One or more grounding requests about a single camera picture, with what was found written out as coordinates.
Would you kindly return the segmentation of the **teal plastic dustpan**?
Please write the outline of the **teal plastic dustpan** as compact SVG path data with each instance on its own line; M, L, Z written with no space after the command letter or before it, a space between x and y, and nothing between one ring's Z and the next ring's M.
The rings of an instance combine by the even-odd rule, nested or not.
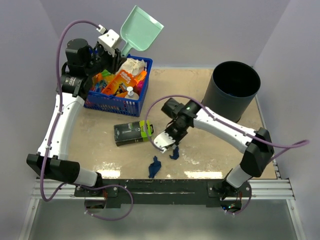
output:
M121 56L127 57L132 49L146 51L163 28L162 23L135 5L120 29L120 36L125 41Z

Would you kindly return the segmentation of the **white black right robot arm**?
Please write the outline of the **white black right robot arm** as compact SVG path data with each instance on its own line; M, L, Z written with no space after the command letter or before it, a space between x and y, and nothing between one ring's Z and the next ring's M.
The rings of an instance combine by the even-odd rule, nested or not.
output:
M264 128L254 130L230 121L208 107L202 108L189 100L186 104L170 98L162 107L171 122L155 139L155 145L165 152L169 147L178 146L187 135L189 127L204 130L229 143L243 154L240 164L230 170L215 191L224 196L235 196L249 179L262 175L274 154L274 148L266 142L270 133Z

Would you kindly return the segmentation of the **small dark blue scrap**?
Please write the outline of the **small dark blue scrap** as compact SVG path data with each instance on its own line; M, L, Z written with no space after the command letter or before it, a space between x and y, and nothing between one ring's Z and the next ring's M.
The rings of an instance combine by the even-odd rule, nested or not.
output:
M169 156L170 159L172 160L177 160L179 157L180 157L180 153L179 153L179 147L176 146L173 151L172 151L172 154Z

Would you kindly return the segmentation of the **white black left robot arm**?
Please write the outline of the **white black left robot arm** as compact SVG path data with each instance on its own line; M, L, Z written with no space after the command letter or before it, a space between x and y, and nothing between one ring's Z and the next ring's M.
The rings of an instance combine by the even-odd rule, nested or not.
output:
M54 112L43 142L26 163L42 179L84 185L92 196L104 190L99 173L69 161L74 124L93 86L92 78L104 70L116 73L125 62L113 41L99 37L95 47L83 38L72 39L65 49L67 61L61 68Z

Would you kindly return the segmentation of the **dark blue paper scrap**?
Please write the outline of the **dark blue paper scrap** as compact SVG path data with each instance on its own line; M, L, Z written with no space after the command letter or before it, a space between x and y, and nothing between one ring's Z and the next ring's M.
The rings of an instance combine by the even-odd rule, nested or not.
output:
M156 174L159 172L161 167L162 167L162 163L158 160L157 156L154 156L153 163L151 163L148 167L148 171L149 171L148 177L150 179L153 179L156 176Z

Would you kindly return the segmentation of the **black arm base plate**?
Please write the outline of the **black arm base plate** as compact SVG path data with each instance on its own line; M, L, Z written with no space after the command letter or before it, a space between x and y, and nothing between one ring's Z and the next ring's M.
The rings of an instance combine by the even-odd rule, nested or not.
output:
M232 189L222 179L104 179L103 190L76 188L74 196L86 201L102 200L107 209L121 205L202 205L208 208L226 209L235 204L241 208L241 201L250 197L250 184L245 182L238 189Z

